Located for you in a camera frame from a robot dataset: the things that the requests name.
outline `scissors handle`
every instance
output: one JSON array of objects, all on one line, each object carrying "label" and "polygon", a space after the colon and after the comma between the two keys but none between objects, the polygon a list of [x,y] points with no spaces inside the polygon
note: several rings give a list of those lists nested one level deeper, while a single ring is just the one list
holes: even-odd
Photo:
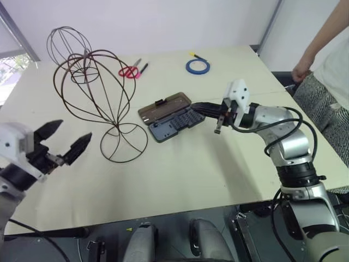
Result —
[{"label": "scissors handle", "polygon": [[124,67],[119,70],[118,74],[119,76],[126,77],[128,79],[135,78],[138,74],[138,68],[137,67]]}]

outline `white robot part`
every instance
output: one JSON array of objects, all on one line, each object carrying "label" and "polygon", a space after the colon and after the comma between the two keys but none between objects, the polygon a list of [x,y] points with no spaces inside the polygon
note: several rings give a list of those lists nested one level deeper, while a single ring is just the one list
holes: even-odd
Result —
[{"label": "white robot part", "polygon": [[245,80],[235,79],[234,81],[228,83],[223,96],[223,101],[228,108],[231,107],[232,101],[235,101],[238,104],[234,126],[239,127],[244,114],[249,112],[249,99],[250,92],[247,88]]},{"label": "white robot part", "polygon": [[29,164],[26,154],[34,151],[34,133],[20,123],[0,124],[0,156],[43,182],[45,175]]}]

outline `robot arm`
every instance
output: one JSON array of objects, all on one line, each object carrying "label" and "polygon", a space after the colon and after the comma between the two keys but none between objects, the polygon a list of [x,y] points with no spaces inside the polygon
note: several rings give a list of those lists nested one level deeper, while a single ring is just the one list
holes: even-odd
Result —
[{"label": "robot arm", "polygon": [[35,132],[19,123],[0,124],[0,155],[11,162],[0,170],[0,250],[4,229],[15,209],[36,181],[44,182],[58,166],[71,165],[86,149],[92,133],[76,140],[63,156],[54,156],[41,144],[61,125],[62,120],[49,122]]},{"label": "robot arm", "polygon": [[349,236],[339,232],[336,213],[320,181],[326,177],[316,175],[308,139],[298,129],[301,114],[298,119],[289,108],[248,105],[248,98],[244,80],[235,80],[228,84],[221,105],[196,103],[192,108],[218,119],[217,134],[222,126],[258,134],[279,175],[288,233],[305,241],[313,261],[349,261]]}]

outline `brown case lid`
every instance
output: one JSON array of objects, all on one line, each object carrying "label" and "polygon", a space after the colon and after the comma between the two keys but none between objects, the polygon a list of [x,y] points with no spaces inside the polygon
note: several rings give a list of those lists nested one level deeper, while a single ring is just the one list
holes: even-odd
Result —
[{"label": "brown case lid", "polygon": [[162,119],[178,110],[188,107],[191,100],[182,92],[174,94],[165,99],[156,101],[154,104],[148,105],[138,110],[138,114],[147,126],[156,120]]}]

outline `wire sculpture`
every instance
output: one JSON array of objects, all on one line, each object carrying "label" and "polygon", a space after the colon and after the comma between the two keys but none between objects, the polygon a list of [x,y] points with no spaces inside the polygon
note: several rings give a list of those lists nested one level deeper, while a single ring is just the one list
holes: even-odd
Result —
[{"label": "wire sculpture", "polygon": [[[72,88],[66,78],[77,64],[82,65],[84,81],[76,83],[73,87],[77,87]],[[99,81],[89,81],[88,70],[91,65],[97,70]],[[73,116],[110,126],[102,135],[101,153],[109,161],[126,163],[144,153],[148,145],[148,135],[138,124],[125,121],[130,111],[130,101],[136,91],[136,80],[127,79],[126,76],[116,77],[113,72],[118,72],[119,67],[126,68],[128,65],[107,50],[85,52],[83,55],[74,53],[58,66],[53,75],[53,84],[64,106]],[[75,104],[67,98],[68,96],[75,100]],[[118,104],[114,107],[112,102],[117,97]],[[125,146],[129,146],[130,150],[122,150],[123,154],[120,154],[121,147]]]},{"label": "wire sculpture", "polygon": [[[72,27],[62,26],[51,31],[46,40],[46,50],[55,64],[60,65],[63,61],[67,61],[68,57],[78,57],[80,53],[89,53],[92,48],[82,33]],[[67,64],[65,69],[68,68],[70,68],[71,80],[77,84],[84,84],[86,81],[83,74],[86,68],[88,68],[89,75],[93,76],[89,77],[88,81],[92,82],[99,77],[97,69],[90,64],[85,67],[80,62],[72,67]]]}]

